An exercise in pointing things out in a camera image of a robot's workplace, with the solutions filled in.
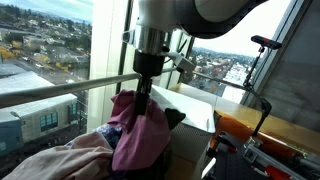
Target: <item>railing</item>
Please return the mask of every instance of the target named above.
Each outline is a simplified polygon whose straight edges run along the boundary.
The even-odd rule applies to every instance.
[[[168,68],[168,69],[164,69],[162,73],[172,72],[175,70],[176,68]],[[224,84],[245,90],[243,86],[233,84],[221,79],[217,79],[199,72],[194,71],[193,74],[197,74],[204,78],[208,78],[220,83],[224,83]],[[138,79],[140,77],[141,77],[140,74],[133,73],[133,74],[127,74],[127,75],[88,80],[84,82],[75,82],[71,84],[55,85],[55,86],[49,86],[49,87],[41,87],[41,88],[28,89],[23,91],[4,93],[4,94],[0,94],[0,109],[23,104],[23,103],[38,101],[38,100],[42,100],[50,97],[60,96],[68,93],[74,93],[78,91],[88,90],[88,89],[97,88],[101,86],[107,86],[107,85],[120,83],[124,81],[130,81],[133,79]]]

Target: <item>sky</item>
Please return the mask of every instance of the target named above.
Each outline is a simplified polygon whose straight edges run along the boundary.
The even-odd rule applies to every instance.
[[[291,0],[269,0],[253,9],[227,34],[211,39],[196,39],[194,46],[218,52],[257,56],[259,45],[250,38],[260,35],[273,39],[279,22]],[[92,22],[93,0],[0,0],[20,8],[55,14],[72,20]]]
[[[240,23],[225,35],[211,39],[196,39],[195,47],[217,52],[257,56],[260,45],[251,41],[259,35],[272,39],[291,0],[269,0],[254,8]]]
[[[93,0],[0,0],[0,3],[92,22]]]

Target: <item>pink cloth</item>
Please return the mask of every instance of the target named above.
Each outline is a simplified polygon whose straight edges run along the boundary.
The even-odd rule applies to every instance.
[[[4,180],[102,179],[108,176],[113,150],[102,134],[74,139],[72,146],[57,146],[24,160]]]
[[[114,152],[112,169],[135,170],[150,167],[170,139],[165,113],[149,99],[146,115],[135,115],[135,91],[122,90],[114,102],[110,125],[122,127],[122,136]]]

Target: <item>city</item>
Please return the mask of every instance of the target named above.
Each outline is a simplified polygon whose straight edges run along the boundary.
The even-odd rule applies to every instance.
[[[189,59],[196,64],[195,71],[218,79],[242,85],[254,57],[215,52],[202,47],[193,47]],[[197,75],[184,77],[183,82],[239,103],[244,91]]]
[[[0,93],[87,80],[91,35],[85,20],[0,3]],[[84,133],[87,96],[0,109],[0,178],[27,157]]]

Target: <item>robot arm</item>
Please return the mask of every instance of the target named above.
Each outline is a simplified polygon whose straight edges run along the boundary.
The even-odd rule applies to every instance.
[[[137,88],[136,113],[143,115],[152,85],[152,77],[161,75],[169,56],[180,71],[194,65],[179,53],[170,52],[174,29],[197,38],[219,37],[241,21],[250,10],[267,0],[138,0],[139,17],[133,30],[122,40],[136,49],[133,70],[141,74]]]

